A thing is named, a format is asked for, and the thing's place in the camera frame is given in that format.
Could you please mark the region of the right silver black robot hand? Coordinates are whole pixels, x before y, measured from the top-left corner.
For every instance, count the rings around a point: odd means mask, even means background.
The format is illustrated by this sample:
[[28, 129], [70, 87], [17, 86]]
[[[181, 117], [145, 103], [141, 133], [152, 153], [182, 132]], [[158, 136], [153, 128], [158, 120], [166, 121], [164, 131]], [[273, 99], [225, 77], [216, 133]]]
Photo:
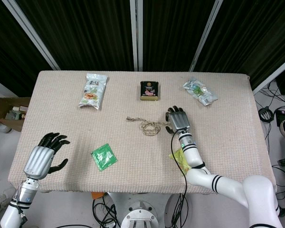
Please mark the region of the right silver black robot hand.
[[174, 134], [179, 131], [186, 131], [190, 128], [187, 114], [181, 107], [169, 107], [165, 114], [165, 120], [170, 125], [165, 127], [169, 134]]

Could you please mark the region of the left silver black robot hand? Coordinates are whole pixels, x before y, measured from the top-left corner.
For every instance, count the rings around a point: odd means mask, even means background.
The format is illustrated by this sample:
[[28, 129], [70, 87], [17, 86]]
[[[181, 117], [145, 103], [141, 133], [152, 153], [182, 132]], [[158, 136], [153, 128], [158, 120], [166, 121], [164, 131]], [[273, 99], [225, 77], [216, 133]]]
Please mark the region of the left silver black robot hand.
[[41, 180], [48, 174], [64, 168], [68, 159], [64, 159], [59, 165], [51, 166], [58, 150], [70, 141], [66, 140], [66, 135], [60, 133], [47, 133], [40, 140], [39, 144], [32, 150], [28, 161], [24, 167], [25, 175], [34, 180]]

